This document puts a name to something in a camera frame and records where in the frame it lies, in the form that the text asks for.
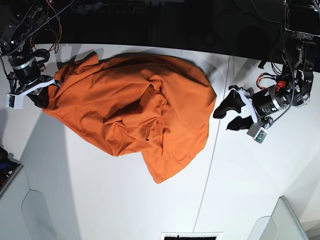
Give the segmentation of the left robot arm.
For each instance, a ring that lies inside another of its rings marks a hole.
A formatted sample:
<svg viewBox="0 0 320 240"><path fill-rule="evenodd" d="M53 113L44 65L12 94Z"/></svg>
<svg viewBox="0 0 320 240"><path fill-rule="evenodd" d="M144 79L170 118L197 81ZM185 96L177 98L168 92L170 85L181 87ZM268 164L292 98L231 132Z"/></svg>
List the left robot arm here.
<svg viewBox="0 0 320 240"><path fill-rule="evenodd" d="M263 72L257 80L259 91L237 85L229 87L229 94L213 113L213 118L222 119L227 111L241 113L247 107L251 114L232 120L227 129L238 131L250 127L268 129L275 123L272 114L285 114L291 107L309 101L320 38L320 2L318 0L285 0L284 19L278 40L272 50L280 49L283 60L279 69L272 63L273 73Z"/></svg>

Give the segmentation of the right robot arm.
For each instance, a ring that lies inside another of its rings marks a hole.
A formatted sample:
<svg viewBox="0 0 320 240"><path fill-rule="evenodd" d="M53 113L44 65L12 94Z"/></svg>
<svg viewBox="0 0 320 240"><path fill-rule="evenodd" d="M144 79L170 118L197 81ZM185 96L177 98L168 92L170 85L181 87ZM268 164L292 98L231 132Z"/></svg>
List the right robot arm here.
<svg viewBox="0 0 320 240"><path fill-rule="evenodd" d="M53 34L48 49L37 48L35 38L40 31ZM44 75L51 52L57 52L62 36L60 12L52 0L2 0L0 2L0 64L9 83L6 107L21 109L28 97L36 107L49 104L49 86L58 81ZM11 67L5 70L4 58Z"/></svg>

